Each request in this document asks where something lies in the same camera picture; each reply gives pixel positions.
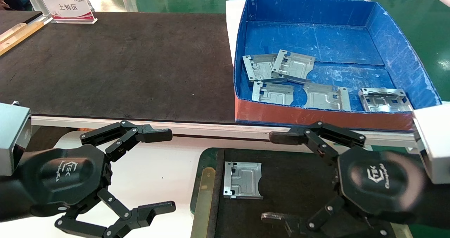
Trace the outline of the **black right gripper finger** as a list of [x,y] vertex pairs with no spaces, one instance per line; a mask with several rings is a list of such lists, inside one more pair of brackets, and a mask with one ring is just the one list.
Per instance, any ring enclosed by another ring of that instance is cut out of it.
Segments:
[[305,145],[322,160],[334,166],[339,153],[325,139],[346,147],[363,147],[366,137],[349,129],[334,126],[323,121],[317,121],[307,127],[291,127],[288,132],[272,131],[270,142],[285,145]]
[[[309,219],[301,219],[293,214],[265,212],[261,221],[273,225],[282,225],[290,238],[329,238],[322,227],[344,209],[345,200],[341,196],[334,197]],[[341,238],[387,238],[389,232],[382,225],[371,225],[360,232],[346,234]]]

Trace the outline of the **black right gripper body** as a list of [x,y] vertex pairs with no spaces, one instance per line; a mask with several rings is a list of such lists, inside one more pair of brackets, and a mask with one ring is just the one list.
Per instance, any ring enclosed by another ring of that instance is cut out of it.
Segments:
[[426,185],[426,172],[413,155],[354,147],[337,165],[343,196],[366,214],[410,212]]

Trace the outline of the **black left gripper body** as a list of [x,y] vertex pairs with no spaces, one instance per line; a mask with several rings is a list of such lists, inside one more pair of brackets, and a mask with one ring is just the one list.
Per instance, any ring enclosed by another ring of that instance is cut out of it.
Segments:
[[21,205],[32,217],[87,212],[97,193],[111,185],[111,164],[97,147],[53,148],[25,153],[18,165],[18,181],[26,199]]

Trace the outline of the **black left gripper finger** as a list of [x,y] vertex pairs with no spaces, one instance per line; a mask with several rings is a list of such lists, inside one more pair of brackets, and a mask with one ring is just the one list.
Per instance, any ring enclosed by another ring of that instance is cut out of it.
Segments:
[[106,189],[101,189],[97,196],[118,216],[109,227],[94,225],[77,220],[80,210],[69,211],[55,222],[55,227],[64,233],[84,238],[123,238],[130,231],[151,225],[158,214],[174,212],[173,201],[141,205],[129,210]]
[[153,129],[149,124],[136,125],[130,121],[120,121],[89,131],[80,136],[82,145],[99,146],[114,141],[105,149],[107,161],[116,162],[140,142],[164,142],[173,139],[170,129]]

